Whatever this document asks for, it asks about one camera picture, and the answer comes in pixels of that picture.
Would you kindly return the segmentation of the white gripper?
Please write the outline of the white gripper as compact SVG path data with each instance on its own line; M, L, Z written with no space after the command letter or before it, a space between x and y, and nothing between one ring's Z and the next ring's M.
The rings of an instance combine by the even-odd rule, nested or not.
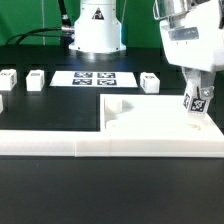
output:
M185 92L212 99L212 71L224 70L224 0L159 0L159 20L168 62L183 66Z

